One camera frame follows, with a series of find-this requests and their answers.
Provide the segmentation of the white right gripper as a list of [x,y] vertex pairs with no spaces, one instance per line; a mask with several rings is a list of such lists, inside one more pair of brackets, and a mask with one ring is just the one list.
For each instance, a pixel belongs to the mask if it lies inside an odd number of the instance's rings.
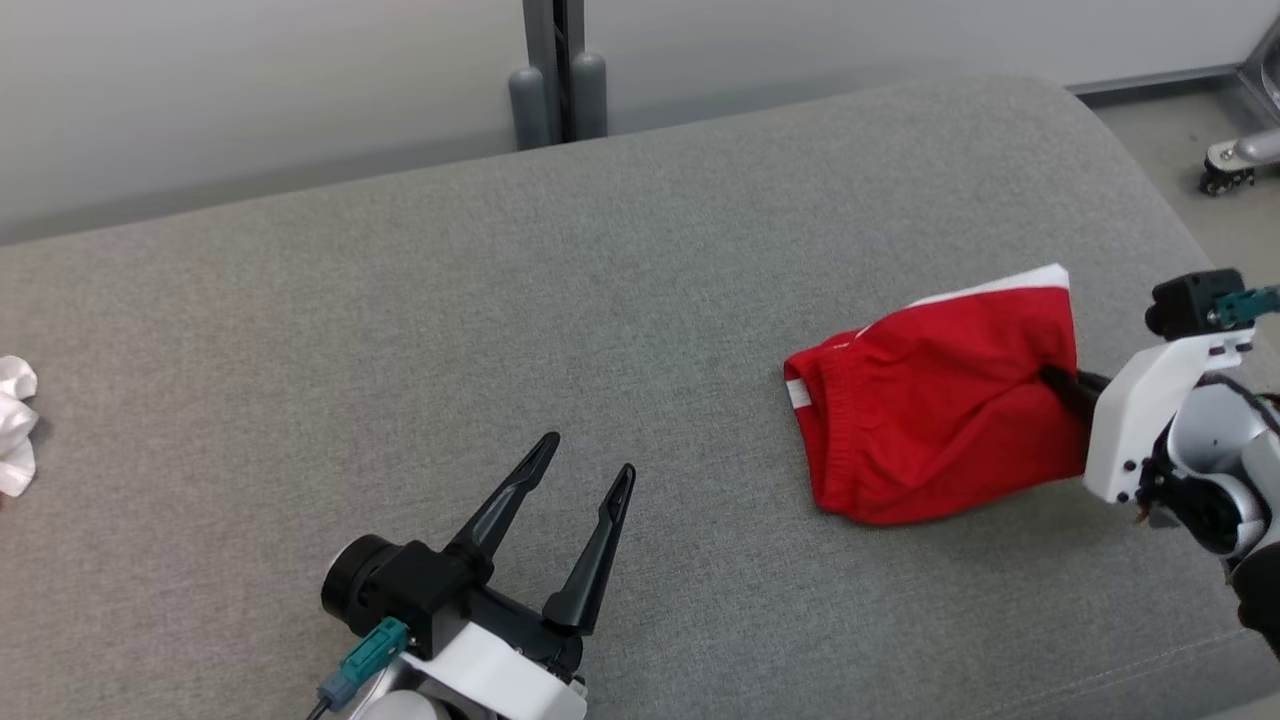
[[1042,366],[1039,378],[1083,425],[1092,427],[1083,475],[1097,498],[1135,498],[1140,461],[1201,378],[1242,364],[1253,334],[1199,334],[1135,354],[1114,378]]

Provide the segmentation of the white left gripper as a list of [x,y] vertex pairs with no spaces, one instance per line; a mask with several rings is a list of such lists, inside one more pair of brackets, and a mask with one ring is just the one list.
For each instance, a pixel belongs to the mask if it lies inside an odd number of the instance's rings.
[[[545,433],[447,544],[475,582],[489,582],[494,556],[525,498],[536,489],[561,443]],[[541,614],[490,589],[477,588],[453,639],[431,655],[422,643],[404,661],[495,720],[585,720],[588,697],[579,669],[584,641],[596,628],[636,483],[625,464],[596,510],[596,524],[559,591]]]

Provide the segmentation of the red shorts white stripe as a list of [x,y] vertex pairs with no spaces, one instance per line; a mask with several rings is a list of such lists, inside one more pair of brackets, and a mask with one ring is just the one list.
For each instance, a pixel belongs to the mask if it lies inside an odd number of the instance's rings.
[[1088,430],[1043,369],[1078,374],[1059,264],[920,299],[787,357],[817,507],[906,525],[1079,477]]

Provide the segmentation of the red basketball jersey white trim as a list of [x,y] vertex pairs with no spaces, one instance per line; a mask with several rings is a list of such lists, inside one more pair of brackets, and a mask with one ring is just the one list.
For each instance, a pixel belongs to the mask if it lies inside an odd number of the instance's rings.
[[40,415],[27,404],[38,392],[35,369],[18,356],[0,356],[0,495],[20,497],[36,475],[31,433]]

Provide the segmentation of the silver leg with black caster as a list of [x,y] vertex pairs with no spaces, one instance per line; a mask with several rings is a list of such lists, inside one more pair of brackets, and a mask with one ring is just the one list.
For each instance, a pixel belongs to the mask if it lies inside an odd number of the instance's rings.
[[1280,163],[1280,128],[1211,145],[1204,155],[1199,191],[1217,197],[1254,183],[1261,167]]

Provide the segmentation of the aluminium partition post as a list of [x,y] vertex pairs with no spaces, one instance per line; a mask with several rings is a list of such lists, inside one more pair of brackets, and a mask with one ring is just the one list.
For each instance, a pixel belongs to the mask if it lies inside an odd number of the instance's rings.
[[1252,114],[1268,127],[1280,127],[1280,15],[1236,68]]
[[607,65],[586,49],[588,0],[521,0],[527,63],[508,78],[521,151],[609,133]]

